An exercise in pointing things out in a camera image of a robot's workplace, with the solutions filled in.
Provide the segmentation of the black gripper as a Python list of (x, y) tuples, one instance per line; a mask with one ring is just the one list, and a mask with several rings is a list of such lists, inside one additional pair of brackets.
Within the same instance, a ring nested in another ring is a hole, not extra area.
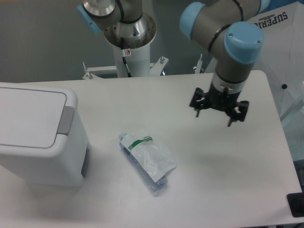
[(234, 122), (244, 122), (249, 108), (249, 101), (237, 102), (241, 91), (230, 93), (228, 88), (219, 91), (213, 83), (211, 83), (209, 91), (204, 91), (197, 87), (190, 101), (189, 107), (196, 112), (196, 118), (199, 117), (200, 111), (205, 109), (216, 109), (219, 111), (227, 111), (229, 117), (227, 127), (230, 127)]

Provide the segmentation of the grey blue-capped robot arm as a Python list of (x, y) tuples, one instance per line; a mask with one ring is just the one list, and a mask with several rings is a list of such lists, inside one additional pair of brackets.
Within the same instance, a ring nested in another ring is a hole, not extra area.
[[(217, 65), (209, 91), (197, 88), (190, 107), (196, 112), (215, 109), (231, 123), (244, 121), (249, 102), (239, 101), (264, 35), (248, 20), (268, 6), (267, 0), (219, 0), (206, 6), (193, 2), (183, 11), (183, 34), (210, 53)], [(140, 0), (85, 0), (77, 7), (83, 23), (95, 34), (104, 33), (113, 46), (119, 77), (150, 76), (150, 43), (154, 20), (143, 12)]]

